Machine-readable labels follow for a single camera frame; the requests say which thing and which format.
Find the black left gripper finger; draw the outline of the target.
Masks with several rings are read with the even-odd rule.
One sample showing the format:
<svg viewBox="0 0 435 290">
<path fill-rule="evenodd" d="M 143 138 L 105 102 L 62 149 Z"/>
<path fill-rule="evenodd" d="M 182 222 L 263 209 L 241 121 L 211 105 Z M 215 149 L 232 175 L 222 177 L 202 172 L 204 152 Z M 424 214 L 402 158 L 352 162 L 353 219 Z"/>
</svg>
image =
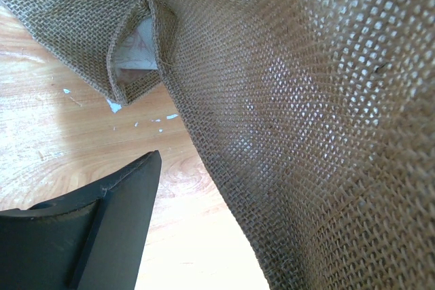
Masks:
<svg viewBox="0 0 435 290">
<path fill-rule="evenodd" d="M 2 289 L 134 289 L 161 171 L 149 152 L 29 209 L 1 212 Z"/>
</svg>

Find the pink patterned canvas bag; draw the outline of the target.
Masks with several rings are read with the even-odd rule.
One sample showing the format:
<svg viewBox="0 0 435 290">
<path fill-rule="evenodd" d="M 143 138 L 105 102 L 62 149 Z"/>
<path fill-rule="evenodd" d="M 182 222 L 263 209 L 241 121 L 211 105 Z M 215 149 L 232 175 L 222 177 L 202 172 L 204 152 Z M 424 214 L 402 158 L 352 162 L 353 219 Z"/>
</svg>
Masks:
<svg viewBox="0 0 435 290">
<path fill-rule="evenodd" d="M 1 0 L 107 98 L 164 84 L 272 289 L 434 288 L 434 0 Z"/>
</svg>

